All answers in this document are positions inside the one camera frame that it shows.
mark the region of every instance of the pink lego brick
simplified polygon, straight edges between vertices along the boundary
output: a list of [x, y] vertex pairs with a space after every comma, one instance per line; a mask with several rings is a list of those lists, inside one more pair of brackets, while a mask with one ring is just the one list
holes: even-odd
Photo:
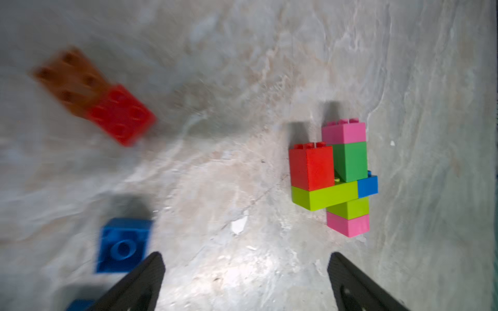
[[322, 140], [327, 145], [352, 144], [367, 141], [367, 127], [358, 118], [340, 119], [322, 127]]
[[370, 231], [370, 216], [367, 214], [347, 220], [327, 212], [327, 226], [347, 237], [354, 237]]

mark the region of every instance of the blue lego brick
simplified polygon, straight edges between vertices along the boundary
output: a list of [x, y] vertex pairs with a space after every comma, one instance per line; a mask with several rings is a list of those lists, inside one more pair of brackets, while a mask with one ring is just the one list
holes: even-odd
[[378, 178], [372, 176], [369, 171], [369, 177], [358, 180], [358, 199], [368, 197], [378, 193]]
[[145, 257], [151, 220], [114, 218], [102, 228], [97, 273], [130, 272]]
[[94, 300], [74, 300], [69, 307], [67, 307], [66, 311], [85, 311], [89, 306], [93, 305]]

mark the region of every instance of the red lego brick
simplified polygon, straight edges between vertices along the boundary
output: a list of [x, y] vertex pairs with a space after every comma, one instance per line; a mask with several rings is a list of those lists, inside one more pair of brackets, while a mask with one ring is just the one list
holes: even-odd
[[335, 185], [334, 152], [325, 142], [294, 145], [289, 150], [290, 183], [307, 191]]
[[62, 51], [34, 77], [73, 115], [85, 117], [111, 85], [77, 48]]
[[123, 86], [112, 87], [88, 119], [125, 147], [132, 146], [155, 122], [154, 114]]

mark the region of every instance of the orange lego brick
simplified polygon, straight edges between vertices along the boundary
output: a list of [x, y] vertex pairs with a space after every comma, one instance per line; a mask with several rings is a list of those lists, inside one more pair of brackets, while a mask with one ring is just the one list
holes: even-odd
[[62, 51], [33, 75], [73, 115], [82, 118], [111, 87], [77, 48]]

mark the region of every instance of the white debris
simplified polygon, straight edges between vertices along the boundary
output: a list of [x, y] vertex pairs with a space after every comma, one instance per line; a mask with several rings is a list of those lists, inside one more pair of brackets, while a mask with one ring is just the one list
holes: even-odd
[[367, 242], [367, 238], [364, 237], [363, 235], [358, 235], [356, 237], [356, 240], [360, 241], [360, 242], [363, 242], [363, 243], [366, 243]]
[[313, 264], [315, 265], [315, 269], [318, 272], [318, 274], [326, 278], [327, 276], [325, 275], [325, 273], [323, 273], [322, 263], [320, 262], [320, 259], [315, 260]]
[[248, 221], [247, 215], [243, 216], [242, 218], [239, 218], [237, 220], [234, 220], [230, 224], [230, 229], [232, 230], [233, 233], [240, 234], [244, 230], [244, 227], [246, 226], [247, 221]]

